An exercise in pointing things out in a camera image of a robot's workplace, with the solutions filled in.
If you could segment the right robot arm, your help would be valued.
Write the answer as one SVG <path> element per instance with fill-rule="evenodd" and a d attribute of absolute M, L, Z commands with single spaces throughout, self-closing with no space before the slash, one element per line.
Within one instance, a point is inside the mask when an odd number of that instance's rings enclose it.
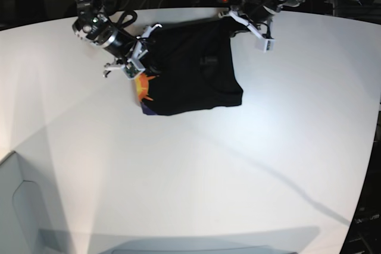
<path fill-rule="evenodd" d="M 141 59 L 148 53 L 148 45 L 153 43 L 151 33 L 162 25 L 147 26 L 141 35 L 134 36 L 126 28 L 137 20 L 135 11 L 124 10 L 116 22 L 110 19 L 121 7 L 122 0 L 115 0 L 112 10 L 107 9 L 106 0 L 74 1 L 77 11 L 77 20 L 72 25 L 74 34 L 114 57 L 112 63 L 105 64 L 104 77 L 115 70 L 121 70 L 130 80 L 141 75 L 146 70 Z"/>

